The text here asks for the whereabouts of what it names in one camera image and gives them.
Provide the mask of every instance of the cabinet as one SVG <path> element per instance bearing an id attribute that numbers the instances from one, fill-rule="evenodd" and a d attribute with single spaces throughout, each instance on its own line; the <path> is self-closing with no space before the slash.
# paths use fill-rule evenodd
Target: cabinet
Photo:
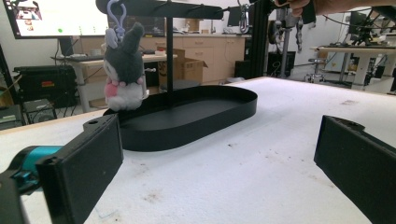
<path id="1" fill-rule="evenodd" d="M 244 60 L 247 35 L 174 35 L 174 48 L 186 50 L 186 58 L 202 60 L 203 84 L 219 84 L 233 77 L 235 61 Z M 165 37 L 144 37 L 140 45 L 145 49 L 166 47 Z"/>

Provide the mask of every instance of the keychain clip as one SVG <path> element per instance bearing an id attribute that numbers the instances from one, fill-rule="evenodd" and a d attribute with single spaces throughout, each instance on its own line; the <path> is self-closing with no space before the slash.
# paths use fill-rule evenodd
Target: keychain clip
<path id="1" fill-rule="evenodd" d="M 111 11 L 111 5 L 113 5 L 114 3 L 118 3 L 118 2 L 119 2 L 119 0 L 110 0 L 107 3 L 107 14 L 117 24 L 117 27 L 115 28 L 115 31 L 116 31 L 116 35 L 117 35 L 118 41 L 121 42 L 122 39 L 124 38 L 124 35 L 125 35 L 125 29 L 122 27 L 122 24 L 123 24 L 123 21 L 124 21 L 124 19 L 126 17 L 126 7 L 125 7 L 125 5 L 123 3 L 120 4 L 120 6 L 122 8 L 122 15 L 120 17 L 120 21 L 117 20 L 116 16 Z"/>

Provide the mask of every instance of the wall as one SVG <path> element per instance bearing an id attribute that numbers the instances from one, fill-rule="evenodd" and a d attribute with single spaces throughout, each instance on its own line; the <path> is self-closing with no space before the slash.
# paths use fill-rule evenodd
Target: wall
<path id="1" fill-rule="evenodd" d="M 216 5 L 219 7 L 235 7 L 237 1 L 217 0 L 216 3 L 212 0 L 179 0 L 179 2 L 191 4 L 208 4 Z M 241 0 L 241 4 L 248 4 L 248 0 Z M 342 14 L 334 14 L 332 18 L 336 20 L 342 19 Z M 214 26 L 218 32 L 222 32 L 222 28 L 226 27 L 228 20 L 228 13 L 224 13 L 224 20 L 214 21 Z M 183 19 L 175 19 L 175 26 L 178 27 L 183 24 Z M 200 26 L 202 29 L 210 29 L 210 20 L 201 21 Z M 309 47 L 329 44 L 337 40 L 339 36 L 340 25 L 326 21 L 323 17 L 318 17 L 317 28 L 308 29 L 307 26 L 303 29 L 304 49 L 296 56 L 295 64 L 307 63 L 307 59 L 314 56 L 314 51 Z M 295 44 L 295 29 L 290 35 L 290 50 L 296 50 Z M 29 39 L 29 40 L 16 40 L 12 34 L 11 27 L 8 22 L 7 14 L 4 5 L 0 6 L 0 44 L 6 56 L 8 68 L 10 71 L 17 66 L 32 66 L 32 65 L 50 65 L 54 61 L 50 56 L 54 56 L 57 48 L 56 39 Z"/>

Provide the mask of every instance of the black pole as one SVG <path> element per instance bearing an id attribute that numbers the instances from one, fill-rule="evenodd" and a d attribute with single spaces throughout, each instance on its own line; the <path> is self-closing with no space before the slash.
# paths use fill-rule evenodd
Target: black pole
<path id="1" fill-rule="evenodd" d="M 4 56 L 3 49 L 1 48 L 1 44 L 0 44 L 0 72 L 4 77 L 4 80 L 6 81 L 7 87 L 10 87 L 13 84 L 13 81 L 11 74 L 9 73 L 8 70 L 6 56 Z M 9 92 L 11 93 L 12 101 L 14 102 L 14 104 L 17 104 L 19 100 L 15 87 L 11 87 Z"/>
<path id="2" fill-rule="evenodd" d="M 173 18 L 166 18 L 166 74 L 168 105 L 173 104 Z"/>
<path id="3" fill-rule="evenodd" d="M 272 11 L 270 0 L 260 0 L 254 4 L 252 47 L 250 56 L 250 78 L 264 74 L 265 51 L 269 15 Z"/>

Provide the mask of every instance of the cardboard box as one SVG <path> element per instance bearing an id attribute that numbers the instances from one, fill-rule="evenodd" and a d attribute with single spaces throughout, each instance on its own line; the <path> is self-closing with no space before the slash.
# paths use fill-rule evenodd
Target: cardboard box
<path id="1" fill-rule="evenodd" d="M 173 64 L 173 79 L 187 79 L 202 83 L 204 67 L 207 67 L 207 64 L 201 60 L 186 58 L 186 50 L 184 49 L 174 49 L 173 52 L 177 55 Z M 168 79 L 167 62 L 158 62 L 158 75 L 160 85 L 165 84 Z"/>

